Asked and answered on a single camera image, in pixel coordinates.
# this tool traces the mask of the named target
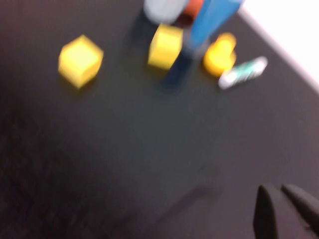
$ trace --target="gray object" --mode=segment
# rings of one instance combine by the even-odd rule
[[[144,12],[155,24],[172,24],[187,6],[189,0],[145,0]]]

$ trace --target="yellow block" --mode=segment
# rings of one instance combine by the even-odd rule
[[[181,51],[182,44],[182,29],[161,24],[151,42],[148,63],[170,69]]]
[[[206,70],[216,77],[230,70],[236,61],[236,54],[233,52],[235,45],[236,38],[232,34],[220,35],[204,56],[203,63]]]
[[[103,51],[85,35],[62,47],[58,71],[75,87],[92,80],[102,64]]]

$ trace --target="black surface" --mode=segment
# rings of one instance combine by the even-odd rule
[[[251,239],[261,183],[289,182],[319,197],[316,93],[237,16],[220,31],[236,36],[238,63],[268,58],[259,79],[221,92],[198,62],[180,58],[159,84],[145,67],[156,28],[141,7],[0,3],[0,90],[28,118],[22,128],[34,125],[36,145],[49,147],[18,154],[25,167],[4,164],[8,198],[30,208],[20,221],[1,221],[9,235],[24,224],[44,238]],[[82,33],[105,56],[96,81],[76,93],[57,59]]]

